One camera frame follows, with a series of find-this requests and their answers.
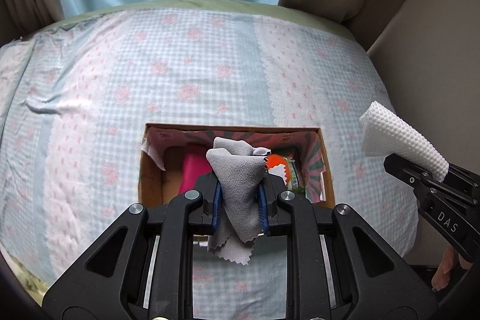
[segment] screw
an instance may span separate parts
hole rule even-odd
[[[280,194],[280,197],[284,199],[285,201],[291,201],[292,199],[295,198],[295,193],[293,191],[283,191],[282,194]]]
[[[197,192],[196,190],[189,190],[185,192],[186,199],[197,199],[198,197],[200,197],[200,193]]]
[[[337,206],[337,212],[343,215],[349,214],[352,211],[352,208],[349,205],[340,204]]]
[[[142,204],[133,204],[133,205],[130,205],[130,207],[128,208],[128,211],[131,214],[138,214],[142,210],[143,210],[143,205]]]

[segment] blue gripper pad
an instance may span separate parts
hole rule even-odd
[[[258,215],[260,217],[260,224],[262,226],[263,233],[268,235],[268,210],[267,210],[267,198],[265,196],[265,189],[263,183],[260,182],[257,190],[257,202],[258,202]]]
[[[213,218],[212,218],[212,227],[213,231],[216,232],[218,224],[220,223],[220,210],[222,208],[222,186],[217,182],[217,187],[215,187],[215,195],[213,197]]]

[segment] gray microfiber cloth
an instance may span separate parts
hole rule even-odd
[[[217,232],[208,238],[208,251],[219,258],[248,264],[254,239],[262,232],[255,195],[266,171],[267,148],[215,138],[207,160],[222,186],[222,209]]]

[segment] open box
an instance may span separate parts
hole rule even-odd
[[[189,137],[184,138],[183,132],[186,132],[185,134]],[[146,207],[170,202],[177,195],[182,181],[185,140],[211,148],[216,136],[243,139],[254,147],[273,149],[272,147],[296,146],[299,149],[302,166],[308,158],[313,159],[313,155],[319,156],[321,161],[310,166],[315,170],[315,175],[306,178],[307,193],[311,191],[313,194],[311,198],[319,200],[311,190],[315,188],[315,193],[318,193],[318,187],[310,186],[309,190],[308,183],[310,178],[315,180],[319,178],[322,183],[322,198],[325,199],[320,201],[321,204],[330,208],[335,206],[332,177],[320,128],[210,127],[180,124],[146,124],[140,158],[139,202]],[[159,148],[160,153],[154,145],[157,139],[162,139],[166,143]]]

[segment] white textured sponge cloth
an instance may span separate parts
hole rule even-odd
[[[366,156],[396,153],[430,171],[442,182],[448,173],[448,162],[429,141],[387,108],[374,101],[360,117],[363,128],[362,147]]]

